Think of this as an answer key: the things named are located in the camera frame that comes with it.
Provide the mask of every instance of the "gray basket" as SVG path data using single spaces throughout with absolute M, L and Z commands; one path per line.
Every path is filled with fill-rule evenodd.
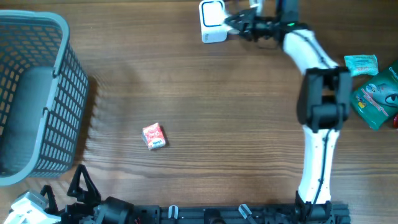
M 61 16 L 0 11 L 0 186 L 71 168 L 87 94 Z

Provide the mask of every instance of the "basket bottom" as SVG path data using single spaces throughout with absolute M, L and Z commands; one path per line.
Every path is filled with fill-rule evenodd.
M 43 131 L 39 124 L 50 94 L 52 70 L 34 67 L 19 79 L 0 141 L 1 177 L 21 171 L 32 157 L 37 134 Z

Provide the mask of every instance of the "green bag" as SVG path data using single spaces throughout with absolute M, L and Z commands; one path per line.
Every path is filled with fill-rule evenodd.
M 395 116 L 398 113 L 398 61 L 354 91 L 351 104 L 375 130 Z

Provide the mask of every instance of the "brown wood table top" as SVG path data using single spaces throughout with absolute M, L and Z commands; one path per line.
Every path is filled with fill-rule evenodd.
M 267 0 L 267 13 L 274 1 Z M 275 42 L 231 37 L 203 44 L 198 2 L 27 4 L 70 25 L 70 42 L 90 76 L 75 165 L 103 199 L 136 205 L 293 203 L 303 168 L 295 114 L 302 77 Z M 302 1 L 302 21 L 338 63 L 376 54 L 397 59 L 398 1 Z M 369 77 L 356 78 L 356 87 Z M 159 122 L 168 147 L 149 151 L 141 129 Z M 353 223 L 397 223 L 398 133 L 371 130 L 354 111 L 336 148 L 333 201 Z M 0 189 L 0 220 L 27 189 L 50 184 L 62 208 L 73 172 Z

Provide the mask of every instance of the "small red and white box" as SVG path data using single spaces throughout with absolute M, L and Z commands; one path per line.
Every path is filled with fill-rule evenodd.
M 147 144 L 149 150 L 157 149 L 166 145 L 166 140 L 159 123 L 143 128 L 142 138 Z

